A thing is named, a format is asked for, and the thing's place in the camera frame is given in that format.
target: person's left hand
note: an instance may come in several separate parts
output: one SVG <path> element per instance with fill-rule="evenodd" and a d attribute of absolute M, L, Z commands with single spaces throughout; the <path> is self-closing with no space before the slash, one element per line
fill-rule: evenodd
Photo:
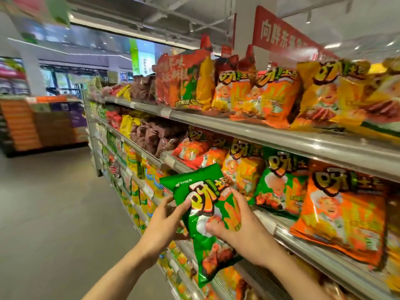
<path fill-rule="evenodd" d="M 178 207 L 168 206 L 173 201 L 173 196 L 165 197 L 160 205 L 154 211 L 148 227 L 143 236 L 136 245 L 140 253 L 146 260 L 146 266 L 151 267 L 157 262 L 161 252 L 173 240 L 187 240 L 190 237 L 177 233 L 178 227 L 181 227 L 181 218 L 185 212 L 192 206 L 190 199 L 183 202 Z"/>

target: human hand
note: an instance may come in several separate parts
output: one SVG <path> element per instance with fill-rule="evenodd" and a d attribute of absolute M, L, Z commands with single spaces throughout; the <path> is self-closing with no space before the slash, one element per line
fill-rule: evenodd
<path fill-rule="evenodd" d="M 215 222 L 206 224 L 206 230 L 215 237 L 232 246 L 245 259 L 253 264 L 271 268 L 276 259 L 275 253 L 281 251 L 273 236 L 250 210 L 247 200 L 237 190 L 232 193 L 238 202 L 242 227 L 240 230 L 228 230 Z"/>
<path fill-rule="evenodd" d="M 151 267 L 157 262 L 161 252 L 173 240 L 186 240 L 187 235 L 177 233 L 178 227 L 183 226 L 181 218 L 183 214 L 192 206 L 192 201 L 186 200 L 178 207 L 168 206 L 173 201 L 173 196 L 165 197 L 154 211 L 148 227 L 135 248 L 143 255 L 146 268 Z"/>

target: gray floor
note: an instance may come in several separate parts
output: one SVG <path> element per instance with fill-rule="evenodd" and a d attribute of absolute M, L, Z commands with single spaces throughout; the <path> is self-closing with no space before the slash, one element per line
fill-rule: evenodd
<path fill-rule="evenodd" d="M 89 148 L 0 153 L 0 299 L 79 300 L 138 238 Z M 129 299 L 173 297 L 155 266 Z"/>

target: person's right arm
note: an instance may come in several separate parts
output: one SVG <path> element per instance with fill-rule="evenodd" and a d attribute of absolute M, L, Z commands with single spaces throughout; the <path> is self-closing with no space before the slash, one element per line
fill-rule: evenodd
<path fill-rule="evenodd" d="M 229 243 L 251 263 L 272 271 L 293 300 L 330 300 L 319 284 L 300 269 L 268 233 L 248 207 L 246 199 L 236 190 L 232 192 L 238 202 L 242 227 L 234 232 L 210 222 L 207 231 Z"/>

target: forearm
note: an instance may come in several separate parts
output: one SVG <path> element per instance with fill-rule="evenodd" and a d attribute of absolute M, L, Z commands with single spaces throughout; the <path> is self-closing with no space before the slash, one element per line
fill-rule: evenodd
<path fill-rule="evenodd" d="M 111 268 L 82 300 L 125 300 L 146 269 L 146 259 L 136 246 Z"/>
<path fill-rule="evenodd" d="M 321 286 L 299 268 L 281 247 L 274 249 L 273 256 L 265 266 L 274 273 L 293 300 L 330 300 Z"/>

